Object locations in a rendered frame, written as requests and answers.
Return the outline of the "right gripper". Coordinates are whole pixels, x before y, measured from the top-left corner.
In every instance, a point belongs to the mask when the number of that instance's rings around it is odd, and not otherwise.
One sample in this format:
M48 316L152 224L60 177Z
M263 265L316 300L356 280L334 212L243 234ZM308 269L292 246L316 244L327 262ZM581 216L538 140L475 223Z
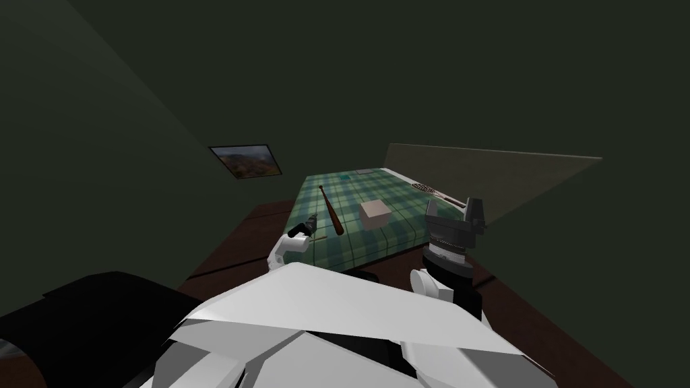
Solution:
M452 253L465 253L476 248L476 237L487 228L483 200L469 197L466 203L466 221L438 216L438 205L433 199L427 203L425 222L430 245Z

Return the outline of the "brown baseball bat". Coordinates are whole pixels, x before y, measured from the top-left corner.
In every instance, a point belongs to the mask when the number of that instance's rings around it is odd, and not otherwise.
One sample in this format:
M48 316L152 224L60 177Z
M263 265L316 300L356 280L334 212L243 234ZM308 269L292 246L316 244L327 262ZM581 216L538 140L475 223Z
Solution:
M319 185L318 189L323 197L328 218L330 222L332 222L332 226L334 227L336 234L343 235L345 233L345 229L342 221L340 220L340 214L337 211L340 206L338 196L334 191L329 190L323 185Z

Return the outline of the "brown tennis racket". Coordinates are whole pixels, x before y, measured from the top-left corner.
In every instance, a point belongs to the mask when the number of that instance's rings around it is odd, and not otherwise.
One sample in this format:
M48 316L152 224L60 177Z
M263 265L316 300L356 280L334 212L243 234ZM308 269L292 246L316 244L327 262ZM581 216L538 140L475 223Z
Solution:
M422 192L424 192L424 193L428 193L428 194L430 194L430 195L436 196L436 197L438 197L438 198L440 198L440 199L442 199L442 200L444 200L444 201L447 201L447 202L449 202L449 203L452 203L452 204L454 204L454 205L460 207L460 209L464 209L464 208L466 207L466 204L465 204L465 203L456 201L455 199L452 199L452 198L450 198L450 197L448 197L448 196L446 196L446 195L444 195L444 194L442 194L442 193L440 193L440 192L434 190L433 188L431 188L431 187L429 187L429 186L426 186L426 185L424 185L424 184L421 184L421 183L412 183L412 184L411 184L411 187L414 188L414 189L416 189L416 190L422 191Z

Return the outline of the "pale cardboard box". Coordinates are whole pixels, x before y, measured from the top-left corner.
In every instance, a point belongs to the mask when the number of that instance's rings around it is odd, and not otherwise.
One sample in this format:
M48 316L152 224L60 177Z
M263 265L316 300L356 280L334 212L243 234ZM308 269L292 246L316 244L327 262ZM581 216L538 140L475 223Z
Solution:
M391 215L390 208L380 199L360 203L360 222L365 230L383 228Z

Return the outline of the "green plaid bed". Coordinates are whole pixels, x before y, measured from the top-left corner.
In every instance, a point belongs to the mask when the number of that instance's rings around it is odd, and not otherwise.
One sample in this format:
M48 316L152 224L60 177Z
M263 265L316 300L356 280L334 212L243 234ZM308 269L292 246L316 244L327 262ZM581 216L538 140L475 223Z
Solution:
M371 174L347 170L305 178L286 225L291 228L317 214L317 230L305 252L287 252L284 261L344 271L419 247L429 241L424 214L430 199L437 202L440 216L463 217L463 209L412 188L412 183L462 203L469 197L482 199L491 223L597 162L591 156L393 143L383 166L370 168ZM341 174L350 180L341 181ZM338 196L343 235L336 234L328 218L319 185ZM375 199L382 200L392 215L383 228L365 230L360 203Z

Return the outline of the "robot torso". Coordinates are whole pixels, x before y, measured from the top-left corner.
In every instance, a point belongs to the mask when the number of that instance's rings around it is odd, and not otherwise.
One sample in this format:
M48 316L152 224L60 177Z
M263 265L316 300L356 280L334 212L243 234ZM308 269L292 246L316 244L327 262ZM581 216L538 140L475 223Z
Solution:
M185 316L132 388L558 388L460 307L303 263Z

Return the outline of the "framed landscape picture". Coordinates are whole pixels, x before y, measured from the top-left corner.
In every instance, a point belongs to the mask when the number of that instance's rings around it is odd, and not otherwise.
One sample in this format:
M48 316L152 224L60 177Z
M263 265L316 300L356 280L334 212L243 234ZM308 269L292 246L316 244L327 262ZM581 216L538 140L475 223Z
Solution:
M282 174L267 144L210 146L209 150L238 181Z

